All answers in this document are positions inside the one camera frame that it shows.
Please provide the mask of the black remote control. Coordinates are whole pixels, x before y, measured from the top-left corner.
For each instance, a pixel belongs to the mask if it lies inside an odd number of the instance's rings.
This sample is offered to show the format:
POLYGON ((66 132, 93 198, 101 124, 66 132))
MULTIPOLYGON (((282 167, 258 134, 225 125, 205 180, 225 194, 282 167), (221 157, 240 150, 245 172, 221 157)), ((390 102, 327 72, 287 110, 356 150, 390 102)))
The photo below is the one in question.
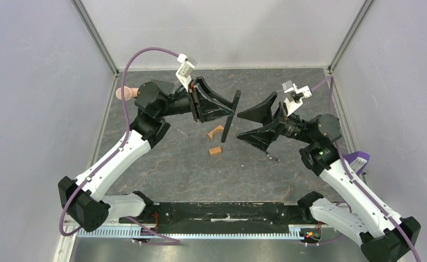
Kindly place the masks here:
POLYGON ((236 109, 238 107, 238 103, 239 103, 240 97, 241 97, 241 91, 240 90, 236 90, 234 98, 233 98, 233 102, 232 102, 233 114, 231 116, 227 117, 226 123, 224 125, 224 130, 223 130, 222 136, 221 136, 221 143, 225 143, 225 141, 227 139, 230 127, 232 125, 233 118, 235 116, 236 109))

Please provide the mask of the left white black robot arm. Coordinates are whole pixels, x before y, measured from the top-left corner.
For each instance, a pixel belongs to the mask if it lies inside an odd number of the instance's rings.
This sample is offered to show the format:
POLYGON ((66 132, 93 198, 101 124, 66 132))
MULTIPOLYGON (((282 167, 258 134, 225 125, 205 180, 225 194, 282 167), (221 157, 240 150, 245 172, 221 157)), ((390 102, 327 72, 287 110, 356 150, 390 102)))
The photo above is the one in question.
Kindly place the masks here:
POLYGON ((215 93, 203 77, 179 88, 151 80, 138 88, 125 86, 119 92, 123 98, 133 98, 138 108, 124 136, 82 174, 74 179, 65 176, 58 183, 63 208, 60 221, 69 215, 86 232, 95 231, 110 219, 131 216, 140 223, 152 219, 153 208, 141 193, 108 196, 106 192, 130 165, 163 139, 170 128, 166 116, 191 113, 200 123, 226 117, 221 138, 225 142, 241 96, 237 90, 229 101, 215 93))

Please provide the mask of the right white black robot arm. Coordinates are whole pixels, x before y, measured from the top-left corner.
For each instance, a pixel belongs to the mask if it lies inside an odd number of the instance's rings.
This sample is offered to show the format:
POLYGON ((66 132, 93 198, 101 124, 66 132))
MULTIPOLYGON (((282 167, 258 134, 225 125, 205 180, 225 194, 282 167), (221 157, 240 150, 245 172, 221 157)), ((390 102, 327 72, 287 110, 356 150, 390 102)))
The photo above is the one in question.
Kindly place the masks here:
POLYGON ((336 142, 342 137, 339 119, 332 114, 303 120, 288 111, 281 102, 276 111, 271 106, 277 98, 272 93, 266 100, 238 114, 239 118, 261 124, 238 139, 265 151, 279 136, 304 142, 299 153, 307 169, 336 190, 348 210, 333 204, 318 192, 298 201, 301 221, 314 220, 327 224, 351 239, 369 261, 397 261, 415 248, 421 226, 414 217, 403 217, 384 203, 351 169, 336 142))

